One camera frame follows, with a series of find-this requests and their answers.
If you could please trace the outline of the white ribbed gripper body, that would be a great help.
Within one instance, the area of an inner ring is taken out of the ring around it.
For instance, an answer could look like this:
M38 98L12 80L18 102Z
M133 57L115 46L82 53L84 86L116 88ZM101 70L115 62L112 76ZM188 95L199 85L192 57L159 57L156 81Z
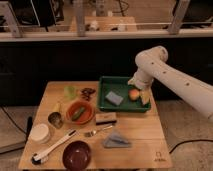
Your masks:
M147 90L152 86L154 78L145 71L138 69L132 78L128 80L129 85L134 85L139 90Z

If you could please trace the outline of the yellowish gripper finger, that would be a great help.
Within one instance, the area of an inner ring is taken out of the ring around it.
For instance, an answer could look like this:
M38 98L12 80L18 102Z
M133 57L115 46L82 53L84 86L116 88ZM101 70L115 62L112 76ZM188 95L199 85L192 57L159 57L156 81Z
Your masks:
M143 105L146 105L150 101L150 93L148 90L140 91L140 98Z

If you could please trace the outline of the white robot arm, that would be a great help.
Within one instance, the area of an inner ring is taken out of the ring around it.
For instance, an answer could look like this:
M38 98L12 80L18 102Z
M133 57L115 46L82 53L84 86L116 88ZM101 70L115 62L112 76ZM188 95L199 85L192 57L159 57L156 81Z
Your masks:
M163 46L141 51L135 57L138 69L128 84L144 91L157 79L213 122L213 86L170 67L167 59Z

